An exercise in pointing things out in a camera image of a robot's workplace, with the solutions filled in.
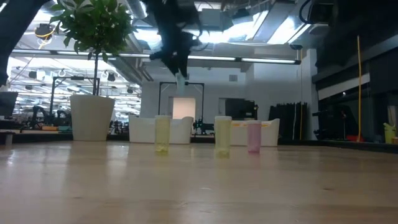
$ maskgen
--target tree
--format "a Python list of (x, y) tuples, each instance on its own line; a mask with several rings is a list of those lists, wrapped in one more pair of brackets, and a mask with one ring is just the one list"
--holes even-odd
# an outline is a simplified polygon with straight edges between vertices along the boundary
[[(68, 47), (71, 39), (75, 40), (74, 49), (79, 52), (89, 51), (88, 60), (95, 57), (94, 78), (98, 73), (98, 58), (101, 54), (105, 62), (110, 54), (116, 55), (126, 46), (126, 39), (131, 33), (131, 16), (127, 7), (117, 0), (57, 0), (54, 11), (63, 11), (51, 18), (50, 23), (58, 21), (56, 33), (66, 34), (63, 41)], [(96, 82), (93, 82), (93, 95), (96, 94)]]

